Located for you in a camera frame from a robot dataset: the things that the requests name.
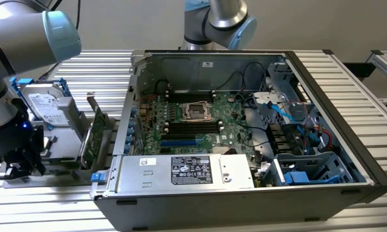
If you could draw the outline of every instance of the blue latch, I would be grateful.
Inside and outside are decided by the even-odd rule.
[[[131,128],[134,126],[134,122],[129,120],[127,128]]]
[[[131,141],[133,141],[131,137],[130,136],[126,136],[123,143],[125,144],[130,144]]]
[[[127,136],[131,136],[131,135],[133,135],[133,133],[134,133],[134,130],[133,130],[131,128],[127,128],[126,135],[127,135]]]
[[[123,154],[127,154],[130,152],[131,147],[129,145],[123,146]]]
[[[30,83],[33,83],[34,80],[33,78],[21,78],[18,81],[17,81],[17,84],[18,85],[29,85]]]
[[[105,177],[105,173],[93,173],[90,177],[90,182],[102,183],[105,182],[103,177]]]
[[[305,172],[286,172],[284,179],[288,185],[317,185],[339,183],[340,176],[334,175],[325,180],[309,180]]]
[[[133,116],[136,114],[136,112],[137,112],[136,107],[131,107],[131,109],[130,109],[130,116]]]

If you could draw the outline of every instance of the light blue joint cap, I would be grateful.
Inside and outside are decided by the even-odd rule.
[[[229,50],[241,50],[246,46],[256,30],[256,19],[253,17],[248,17],[244,21],[242,25],[236,31],[236,34],[230,40],[228,45]]]
[[[57,62],[77,56],[81,52],[78,33],[66,14],[61,11],[43,11],[42,24],[46,41]]]
[[[208,6],[209,6],[208,0],[185,0],[185,12],[197,10]]]

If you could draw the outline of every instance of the metal rail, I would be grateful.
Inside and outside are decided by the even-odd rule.
[[[387,173],[387,111],[332,55],[294,52]],[[101,109],[118,118],[129,68],[130,51],[83,51],[62,63],[54,78],[66,79],[79,110],[90,115],[85,94],[94,91]],[[0,231],[114,231],[87,192],[89,186],[2,189],[0,182]],[[181,231],[387,232],[387,194],[369,204],[352,205],[325,222]]]

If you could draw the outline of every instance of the white wall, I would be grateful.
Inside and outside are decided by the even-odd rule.
[[[330,49],[343,61],[387,50],[387,0],[245,0],[257,19],[248,49]],[[62,10],[75,20],[75,0]],[[83,49],[176,49],[184,0],[82,0]]]

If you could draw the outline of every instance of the motherboard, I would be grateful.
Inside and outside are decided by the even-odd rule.
[[[234,94],[217,93],[212,101],[189,103],[172,102],[165,95],[146,97],[138,108],[145,131],[144,155],[224,154],[234,149],[250,160],[253,148],[244,138],[249,133],[246,124],[232,117],[240,111],[234,97]]]

